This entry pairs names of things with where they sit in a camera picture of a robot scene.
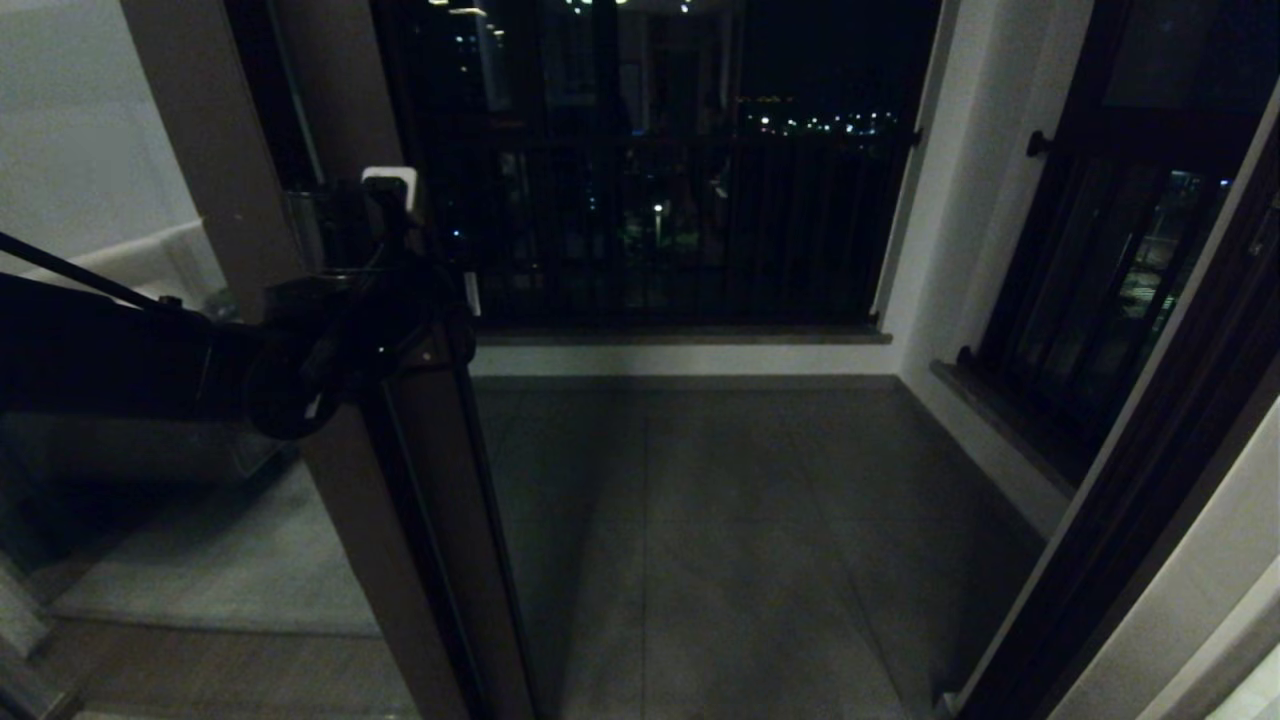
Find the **gray carpet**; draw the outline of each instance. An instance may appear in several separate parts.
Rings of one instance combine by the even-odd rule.
[[[134,533],[52,605],[63,618],[379,635],[311,474],[230,488]]]

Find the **night sky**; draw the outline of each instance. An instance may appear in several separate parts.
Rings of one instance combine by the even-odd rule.
[[[780,115],[906,110],[938,0],[748,0],[742,95],[794,96]]]

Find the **cable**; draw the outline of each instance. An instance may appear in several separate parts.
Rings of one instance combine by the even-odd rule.
[[[122,302],[128,302],[129,305],[142,310],[154,310],[166,315],[183,313],[180,306],[165,305],[164,302],[151,300],[150,297],[129,290],[115,281],[104,278],[97,273],[92,273],[79,265],[68,263],[56,255],[50,255],[49,252],[45,252],[44,250],[28,245],[4,232],[0,232],[0,252],[20,258],[32,265],[38,265],[51,273],[56,273],[69,281],[76,281],[84,287],[91,287],[101,293],[109,295]]]

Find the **window sill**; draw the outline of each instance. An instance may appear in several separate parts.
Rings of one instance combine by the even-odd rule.
[[[1075,495],[1093,461],[1092,452],[1075,447],[1043,420],[1016,407],[972,370],[941,360],[934,360],[929,369],[1062,495]]]

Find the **balcony railing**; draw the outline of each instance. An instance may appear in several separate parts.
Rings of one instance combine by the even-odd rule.
[[[865,324],[908,145],[890,136],[485,138],[429,156],[488,327]]]

